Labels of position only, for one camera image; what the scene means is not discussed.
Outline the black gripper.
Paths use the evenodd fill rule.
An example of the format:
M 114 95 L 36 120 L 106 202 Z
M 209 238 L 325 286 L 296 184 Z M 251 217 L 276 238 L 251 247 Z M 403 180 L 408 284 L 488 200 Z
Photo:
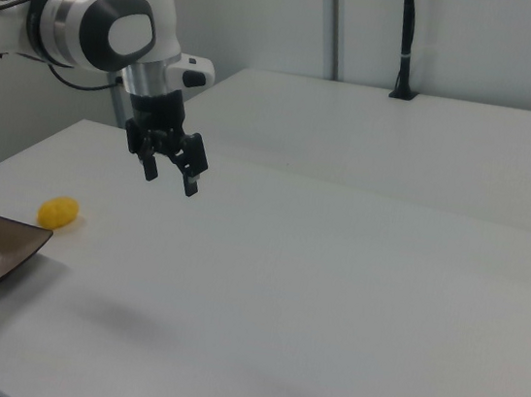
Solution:
M 130 153 L 143 165 L 148 182 L 158 177 L 155 155 L 170 159 L 183 174 L 186 197 L 198 192 L 198 181 L 208 170 L 208 160 L 200 133 L 183 130 L 185 108 L 180 90 L 160 96 L 131 95 L 133 116 L 125 122 Z

